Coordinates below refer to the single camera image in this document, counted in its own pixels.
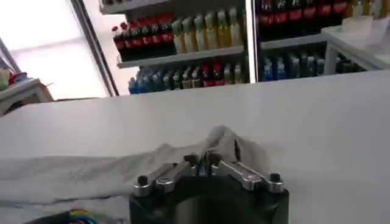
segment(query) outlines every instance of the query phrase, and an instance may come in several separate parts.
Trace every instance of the black device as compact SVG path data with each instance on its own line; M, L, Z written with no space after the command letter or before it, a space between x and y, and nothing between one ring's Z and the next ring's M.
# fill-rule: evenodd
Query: black device
M247 167L216 152L184 156L139 176L130 196L132 224L287 224L289 193L278 173Z

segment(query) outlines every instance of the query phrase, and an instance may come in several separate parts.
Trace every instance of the bottle label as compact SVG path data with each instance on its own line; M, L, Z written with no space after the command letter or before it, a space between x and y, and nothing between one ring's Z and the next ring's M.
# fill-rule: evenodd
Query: bottle label
M163 37L160 34L153 36L153 43L160 44L162 42L163 42Z
M125 40L124 44L126 45L126 48L133 48L134 45L133 45L133 40Z
M203 81L203 86L204 87L214 86L214 82L213 81Z
M241 31L239 29L239 25L232 26L232 45L240 46L243 45L241 42Z
M144 44L144 41L142 38L134 38L133 39L133 46L134 47L141 47Z
M318 7L318 15L319 16L328 16L330 14L330 5L321 5Z
M215 33L214 31L207 31L207 41L208 41L208 48L210 50L217 49L217 42L215 40Z
M225 85L225 81L223 81L223 80L217 80L217 81L215 81L215 85L216 85L216 86L224 86L224 85Z
M311 19L313 18L314 16L316 15L316 8L315 7L312 7L312 8L305 8L303 10L303 17L305 19Z
M193 46L193 43L192 43L192 38L191 38L191 34L190 33L186 33L184 35L184 41L185 41L185 46L187 48L187 51L188 52L194 52L194 46Z
M175 37L174 38L174 42L175 42L175 47L176 47L176 51L178 54L182 54L184 53L184 49L182 47L182 40L179 36Z
M153 38L152 37L143 37L144 44L147 46L150 46L153 44Z
M275 17L276 24L285 23L287 20L287 13L286 12L276 13L274 17Z
M263 26L270 26L274 23L274 16L273 15L260 15L260 24Z
M333 13L334 14L340 14L343 13L347 9L347 3L342 2L342 3L336 3L333 5Z
M124 42L123 41L115 41L116 48L118 50L124 49Z
M196 41L197 41L197 46L198 46L200 51L207 50L205 40L203 38L203 31L196 32Z
M289 19L290 20L298 20L301 19L302 17L302 10L297 9L297 10L292 10L289 12Z
M173 40L173 33L164 33L163 34L163 41L165 43L171 42Z

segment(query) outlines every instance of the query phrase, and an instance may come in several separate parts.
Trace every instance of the blue bottle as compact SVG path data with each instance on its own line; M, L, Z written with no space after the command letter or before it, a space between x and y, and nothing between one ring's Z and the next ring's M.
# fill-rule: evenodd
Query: blue bottle
M278 63L278 68L277 68L277 71L276 71L276 76L277 76L277 79L278 79L278 80L287 79L287 74L286 74L286 71L285 71L285 64L283 64L283 63Z
M129 81L129 92L130 94L138 94L138 83L135 81L135 78L132 77Z
M143 78L140 77L138 80L137 80L137 83L138 83L138 92L141 94L141 93L147 93L146 91L146 87L145 87L145 84L144 84L144 81L143 81Z
M265 65L264 66L264 73L263 73L263 81L272 81L273 80L273 75L272 75L272 69L270 65Z

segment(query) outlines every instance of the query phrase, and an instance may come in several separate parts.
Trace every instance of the plastic bottle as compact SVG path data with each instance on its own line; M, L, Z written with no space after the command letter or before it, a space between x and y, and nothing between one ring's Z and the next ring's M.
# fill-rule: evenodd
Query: plastic bottle
M347 10L347 0L334 0L332 13L332 26L341 25L344 14Z
M316 76L316 67L314 65L314 57L309 56L307 58L307 77Z
M229 11L230 16L230 43L232 46L242 46L243 45L243 38L241 36L241 29L237 18L237 9L232 8Z
M172 23L172 29L174 33L174 42L176 47L176 52L178 54L184 54L187 52L185 42L184 42L184 33L182 32L182 22L181 20L176 20Z
M234 85L234 73L232 73L231 64L226 64L224 69L225 85Z
M234 67L234 78L235 78L236 84L243 84L244 83L243 71L242 71L241 65L239 63Z
M272 27L274 25L274 5L272 0L261 0L258 20L258 34L260 40L267 41L273 39Z
M276 39L288 36L287 12L286 0L275 0L273 33Z
M300 78L299 58L292 58L292 63L289 73L290 79Z
M191 67L189 67L183 74L183 81L182 81L183 89L191 89L193 87L191 72L192 72Z
M201 88L203 87L203 80L200 75L200 67L196 67L193 71L193 88Z
M263 81L272 81L273 75L272 75L272 69L270 65L264 65L264 73L263 73Z
M224 10L220 10L218 12L218 37L219 46L221 48L232 46L230 43L230 27L227 25L226 14Z
M276 76L277 76L277 80L287 79L287 74L285 71L285 64L283 64L283 63L278 64Z
M135 78L134 77L131 77L130 81L129 81L129 92L130 94L138 94L138 84L137 82L135 81Z
M222 71L221 64L215 63L213 65L213 68L214 68L215 85L216 86L225 85L224 72Z
M352 17L363 15L363 0L352 0Z
M185 46L187 48L187 53L198 51L192 18L189 17L189 18L185 19L182 22L182 24L183 24L183 29L184 29L184 42L185 42Z
M317 32L320 32L322 28L331 25L331 12L332 12L331 0L318 0L317 7Z
M324 75L324 59L317 59L317 76Z
M208 65L202 65L203 70L203 87L211 87L215 86L213 77L211 76L211 72L208 68Z
M118 50L123 60L123 58L125 57L126 49L125 49L122 33L119 31L118 26L112 28L112 35L113 35L116 49Z
M288 29L290 37L302 35L302 6L300 0L292 0L288 11Z
M205 17L206 28L207 28L207 43L209 50L214 50L219 48L218 43L218 31L215 27L215 15L213 12L210 12Z
M200 51L208 50L207 31L205 28L205 21L202 15L198 15L195 19L196 26L196 41L197 47Z
M317 31L316 11L314 0L303 0L302 29L304 35L310 35Z

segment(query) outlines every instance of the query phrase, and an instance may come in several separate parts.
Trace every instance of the red bottle cap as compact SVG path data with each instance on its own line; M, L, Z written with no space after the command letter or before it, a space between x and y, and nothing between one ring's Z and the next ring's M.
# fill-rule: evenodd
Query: red bottle cap
M137 22L135 22L135 21L130 21L129 22L129 24L130 24L130 27L131 28L137 28L137 24L136 24Z
M122 27L123 30L127 30L127 23L122 22L121 23L121 27Z
M202 65L203 72L208 72L208 66L207 65Z
M157 24L157 20L156 20L156 18L154 18L154 17L150 17L150 18L148 18L147 20L149 21L149 24L151 24L151 25Z
M215 71L221 70L221 65L220 65L219 63L215 63L215 64L213 65L213 67L214 67L214 70L215 70Z

